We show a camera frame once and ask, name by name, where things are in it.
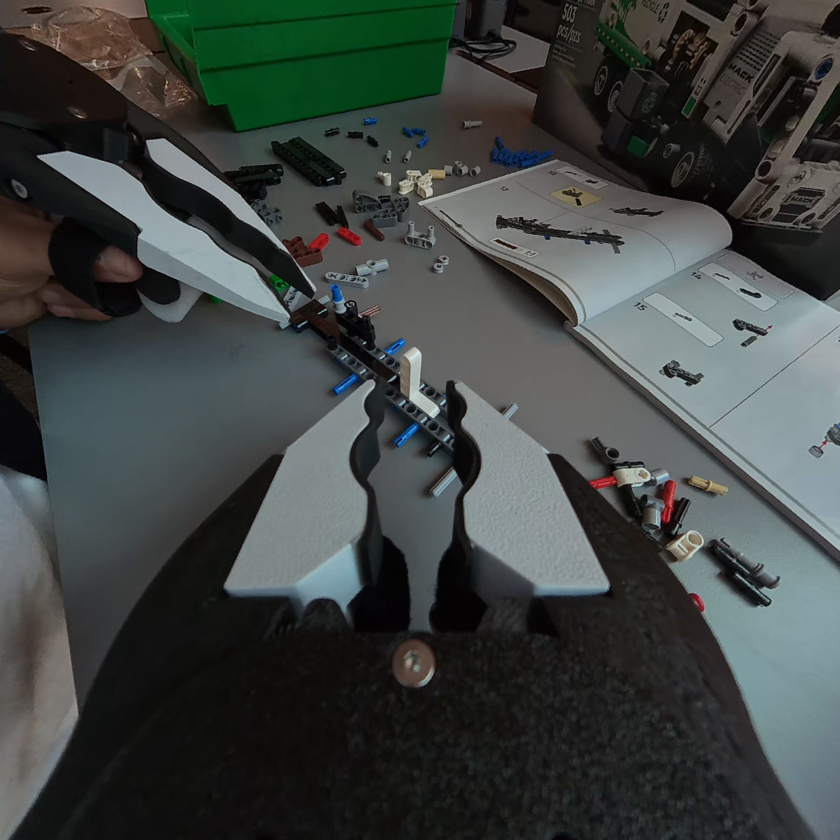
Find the long dark grey lego assembly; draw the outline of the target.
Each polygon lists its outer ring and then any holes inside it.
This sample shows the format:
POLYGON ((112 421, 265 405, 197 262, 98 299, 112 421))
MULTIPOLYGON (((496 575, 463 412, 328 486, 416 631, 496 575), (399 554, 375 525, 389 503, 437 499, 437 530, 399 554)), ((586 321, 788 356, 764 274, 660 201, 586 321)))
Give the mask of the long dark grey lego assembly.
POLYGON ((395 342, 383 349, 375 340, 367 311, 360 311, 355 301, 346 300, 339 303, 339 311, 329 314, 328 303, 326 297, 309 300, 290 314, 290 326, 298 333, 308 329, 316 333, 343 369, 345 376, 334 386, 334 393, 347 393, 352 387, 361 391, 364 385, 373 385, 374 390, 365 394, 374 398, 374 420, 381 424, 388 411, 402 419, 404 429, 393 439, 394 448, 424 434, 430 441, 427 455, 445 452, 453 459, 456 433, 450 422, 448 392, 421 376, 423 393, 439 405, 440 412, 435 418, 419 412, 400 390, 400 359, 408 350, 405 343, 395 342))

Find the scattered lego pieces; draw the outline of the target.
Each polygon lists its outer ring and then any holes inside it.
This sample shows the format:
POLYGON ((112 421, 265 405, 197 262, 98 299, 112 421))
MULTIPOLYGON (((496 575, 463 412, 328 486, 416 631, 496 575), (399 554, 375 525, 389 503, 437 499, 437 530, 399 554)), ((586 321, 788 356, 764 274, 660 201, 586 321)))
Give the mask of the scattered lego pieces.
MULTIPOLYGON (((409 140, 417 137, 416 147, 418 149, 423 148, 428 142, 429 138, 425 129, 403 127, 402 131, 409 140)), ((363 140, 374 149, 379 147, 378 140, 374 136, 365 133, 365 131, 348 131, 346 138, 350 140, 363 140)), ((286 171, 284 163, 294 172, 300 174, 290 167, 288 163, 276 157, 273 151, 272 153, 278 162, 246 164, 224 172, 227 179, 231 181, 239 194, 257 212, 269 229, 273 229, 282 224, 284 219, 281 210, 269 201, 270 191, 281 185, 282 177, 286 171)), ((410 195, 416 195, 418 198, 425 200, 432 196, 435 182, 444 181, 446 178, 454 175, 470 175, 476 177, 479 173, 479 165, 470 167, 462 161, 446 164, 442 167, 432 167, 426 171, 409 169, 406 170, 402 180, 397 182, 396 194, 392 194, 390 192, 393 186, 392 174, 388 171, 378 171, 375 179, 382 187, 389 190, 389 192, 376 195, 354 190, 352 194, 352 210, 355 214, 364 217, 362 222, 363 228, 372 237, 382 242, 385 239, 387 228, 392 228, 406 220, 406 214, 410 207, 410 195)), ((328 227, 335 227, 336 235, 344 242, 353 246, 361 245, 361 238, 350 228, 350 223, 342 203, 333 206, 329 202, 320 201, 315 204, 314 209, 328 227)), ((309 267, 322 261, 322 252, 329 243, 329 239, 329 234, 324 233, 319 234, 310 243, 305 238, 299 236, 286 237, 282 240, 282 243, 292 253, 294 260, 296 260, 299 266, 309 267)))

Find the cluster of blue lego pins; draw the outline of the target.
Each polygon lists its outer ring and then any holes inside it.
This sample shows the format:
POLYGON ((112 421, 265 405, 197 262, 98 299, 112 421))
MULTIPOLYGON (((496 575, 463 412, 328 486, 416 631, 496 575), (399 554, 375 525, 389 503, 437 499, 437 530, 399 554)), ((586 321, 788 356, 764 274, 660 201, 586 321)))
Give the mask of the cluster of blue lego pins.
POLYGON ((501 137, 497 136, 494 140, 490 161, 495 165, 502 165, 506 168, 529 169, 546 162, 552 156, 553 152, 551 150, 540 152, 539 150, 509 149, 503 143, 501 137))

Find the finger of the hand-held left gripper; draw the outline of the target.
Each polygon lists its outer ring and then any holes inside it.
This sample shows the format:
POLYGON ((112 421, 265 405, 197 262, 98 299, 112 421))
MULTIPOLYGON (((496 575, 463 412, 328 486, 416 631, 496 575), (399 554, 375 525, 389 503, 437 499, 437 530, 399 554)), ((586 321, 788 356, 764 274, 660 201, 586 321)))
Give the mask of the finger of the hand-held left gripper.
POLYGON ((137 225, 138 258, 146 267, 248 312, 289 322, 281 300, 255 267, 218 247, 204 231, 170 215, 132 174, 71 151, 38 158, 137 225))
POLYGON ((166 139, 146 141, 141 171, 156 200, 185 214, 226 254, 314 297, 315 285, 223 175, 166 139))

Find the lego set box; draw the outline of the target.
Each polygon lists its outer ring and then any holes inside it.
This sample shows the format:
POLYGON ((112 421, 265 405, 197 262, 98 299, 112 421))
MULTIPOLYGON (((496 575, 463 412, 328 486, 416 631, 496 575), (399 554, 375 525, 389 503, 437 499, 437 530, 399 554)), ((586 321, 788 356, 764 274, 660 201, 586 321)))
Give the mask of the lego set box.
POLYGON ((838 2, 563 2, 532 120, 728 216, 736 250, 793 286, 838 295, 838 2))

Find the tan lego beam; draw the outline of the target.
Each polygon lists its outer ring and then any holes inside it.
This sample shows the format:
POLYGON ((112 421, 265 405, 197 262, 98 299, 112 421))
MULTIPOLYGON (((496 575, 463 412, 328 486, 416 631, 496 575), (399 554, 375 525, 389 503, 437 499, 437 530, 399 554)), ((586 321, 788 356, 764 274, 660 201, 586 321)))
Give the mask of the tan lego beam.
POLYGON ((427 417, 435 418, 440 407, 421 388, 422 354, 418 348, 405 350, 400 359, 400 390, 408 402, 427 417))

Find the person's left hand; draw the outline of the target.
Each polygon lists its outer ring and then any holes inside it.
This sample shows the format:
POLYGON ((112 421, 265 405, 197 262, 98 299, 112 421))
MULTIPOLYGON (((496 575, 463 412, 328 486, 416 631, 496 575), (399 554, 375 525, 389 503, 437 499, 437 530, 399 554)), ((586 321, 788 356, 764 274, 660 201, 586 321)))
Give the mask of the person's left hand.
POLYGON ((47 313, 109 320, 53 279, 48 246, 55 226, 40 211, 1 198, 1 330, 22 328, 47 313))

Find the green plastic bin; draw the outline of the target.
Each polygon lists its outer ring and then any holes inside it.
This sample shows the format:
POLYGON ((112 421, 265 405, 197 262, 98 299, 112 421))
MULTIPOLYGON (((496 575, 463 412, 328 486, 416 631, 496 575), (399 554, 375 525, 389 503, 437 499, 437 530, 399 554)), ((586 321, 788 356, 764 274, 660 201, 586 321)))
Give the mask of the green plastic bin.
POLYGON ((251 25, 322 22, 328 18, 418 10, 422 22, 432 11, 444 10, 452 25, 456 2, 450 1, 147 1, 153 20, 166 15, 186 18, 193 33, 216 28, 242 28, 251 25))
POLYGON ((440 92, 446 38, 221 70, 200 70, 207 102, 238 132, 440 92))
POLYGON ((169 15, 155 24, 162 37, 205 72, 387 46, 446 43, 452 23, 449 13, 447 7, 415 8, 204 29, 194 28, 185 15, 169 15))

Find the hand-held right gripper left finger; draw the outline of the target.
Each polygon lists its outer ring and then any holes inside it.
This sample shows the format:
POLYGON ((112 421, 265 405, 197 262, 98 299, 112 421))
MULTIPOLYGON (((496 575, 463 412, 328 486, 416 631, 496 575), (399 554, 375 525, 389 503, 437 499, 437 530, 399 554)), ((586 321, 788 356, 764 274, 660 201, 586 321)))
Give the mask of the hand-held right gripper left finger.
POLYGON ((294 441, 224 583, 231 596, 353 599, 370 577, 361 539, 369 494, 351 465, 367 430, 378 444, 368 381, 294 441))

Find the black lego frame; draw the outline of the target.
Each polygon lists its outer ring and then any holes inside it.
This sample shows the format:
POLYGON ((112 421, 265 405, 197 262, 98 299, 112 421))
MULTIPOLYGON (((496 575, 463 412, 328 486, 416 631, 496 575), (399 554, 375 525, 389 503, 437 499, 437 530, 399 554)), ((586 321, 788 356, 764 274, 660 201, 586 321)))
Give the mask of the black lego frame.
POLYGON ((270 146, 276 157, 288 163, 315 186, 339 186, 347 177, 341 164, 299 136, 283 143, 272 140, 270 146))

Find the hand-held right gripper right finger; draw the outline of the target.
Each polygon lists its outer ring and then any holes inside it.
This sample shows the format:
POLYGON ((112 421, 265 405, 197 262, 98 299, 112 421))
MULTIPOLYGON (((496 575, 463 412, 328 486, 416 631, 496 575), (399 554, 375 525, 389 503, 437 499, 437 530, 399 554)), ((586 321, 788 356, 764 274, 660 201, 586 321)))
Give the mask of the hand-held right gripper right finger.
POLYGON ((610 583, 549 454, 461 381, 447 383, 461 481, 454 544, 478 597, 599 595, 610 583))

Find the pile of small lego parts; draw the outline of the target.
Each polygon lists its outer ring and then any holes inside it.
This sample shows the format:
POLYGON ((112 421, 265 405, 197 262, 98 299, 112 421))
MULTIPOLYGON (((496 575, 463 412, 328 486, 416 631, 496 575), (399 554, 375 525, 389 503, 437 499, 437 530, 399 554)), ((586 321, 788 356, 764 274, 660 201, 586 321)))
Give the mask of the pile of small lego parts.
POLYGON ((719 575, 752 606, 772 604, 769 593, 779 586, 780 576, 726 539, 706 540, 698 531, 688 529, 691 499, 677 497, 677 482, 666 469, 648 469, 642 461, 625 459, 599 437, 592 438, 590 446, 606 470, 604 477, 590 481, 591 487, 615 489, 630 519, 658 551, 671 561, 686 562, 705 550, 717 564, 719 575))

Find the lego instruction booklet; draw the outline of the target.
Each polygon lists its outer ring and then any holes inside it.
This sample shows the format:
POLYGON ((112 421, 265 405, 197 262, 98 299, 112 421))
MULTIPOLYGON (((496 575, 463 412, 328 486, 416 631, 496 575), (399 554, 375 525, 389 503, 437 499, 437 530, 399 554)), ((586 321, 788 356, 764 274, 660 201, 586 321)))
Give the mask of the lego instruction booklet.
POLYGON ((838 310, 698 203, 551 161, 420 202, 836 557, 838 310))

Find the clear plastic bag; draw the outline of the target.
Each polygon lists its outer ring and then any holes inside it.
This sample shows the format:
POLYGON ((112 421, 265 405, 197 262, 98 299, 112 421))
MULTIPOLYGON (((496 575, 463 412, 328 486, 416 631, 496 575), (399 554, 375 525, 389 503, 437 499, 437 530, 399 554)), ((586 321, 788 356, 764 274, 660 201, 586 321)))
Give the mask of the clear plastic bag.
POLYGON ((194 90, 165 62, 150 21, 91 5, 59 10, 50 2, 29 9, 39 11, 32 23, 5 30, 58 50, 156 118, 168 119, 196 101, 194 90))

